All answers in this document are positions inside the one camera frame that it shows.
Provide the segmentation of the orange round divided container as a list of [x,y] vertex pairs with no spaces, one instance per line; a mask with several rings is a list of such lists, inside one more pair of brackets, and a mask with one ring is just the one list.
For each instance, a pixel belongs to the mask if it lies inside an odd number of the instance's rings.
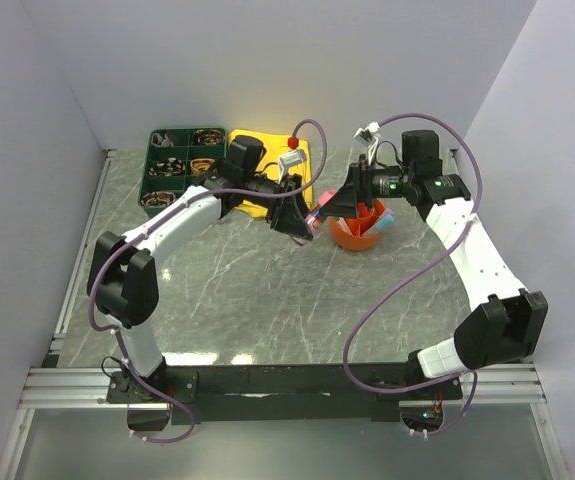
[[367,231],[385,214],[386,207],[376,200],[368,209],[364,203],[358,204],[358,217],[330,217],[329,231],[334,242],[341,248],[361,252],[373,248],[380,240],[380,232],[368,234]]

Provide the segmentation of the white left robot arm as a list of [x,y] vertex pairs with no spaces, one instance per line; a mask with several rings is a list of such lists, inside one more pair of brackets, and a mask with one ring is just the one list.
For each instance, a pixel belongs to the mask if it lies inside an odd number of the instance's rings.
[[258,169],[262,141],[239,135],[225,156],[162,212],[124,234],[105,232],[98,238],[87,284],[89,323],[116,337],[119,361],[143,401],[156,401],[167,391],[166,359],[149,323],[159,302],[160,263],[245,201],[265,209],[272,230],[312,240],[311,209],[304,198],[311,184],[290,171],[307,156],[296,136],[287,145],[277,161],[279,176],[272,180]]

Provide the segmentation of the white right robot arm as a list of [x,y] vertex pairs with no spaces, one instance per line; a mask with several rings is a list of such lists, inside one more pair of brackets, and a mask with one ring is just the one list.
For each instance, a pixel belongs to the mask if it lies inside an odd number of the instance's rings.
[[402,386],[380,387],[360,380],[351,370],[348,346],[343,348],[342,365],[348,379],[362,390],[427,398],[440,383],[462,373],[531,356],[548,302],[542,292],[527,290],[496,249],[478,216],[482,192],[469,191],[457,174],[443,173],[437,133],[406,131],[401,141],[398,165],[374,167],[378,147],[372,145],[366,160],[354,164],[345,187],[356,203],[404,198],[414,206],[445,248],[431,264],[453,263],[471,312],[450,338],[411,353]]

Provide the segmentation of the clear tube blue cap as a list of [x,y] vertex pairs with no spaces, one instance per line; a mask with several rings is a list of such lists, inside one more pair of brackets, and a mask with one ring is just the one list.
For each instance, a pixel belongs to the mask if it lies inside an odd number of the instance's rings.
[[391,214],[383,214],[373,225],[375,232],[381,232],[389,227],[394,222],[394,217]]

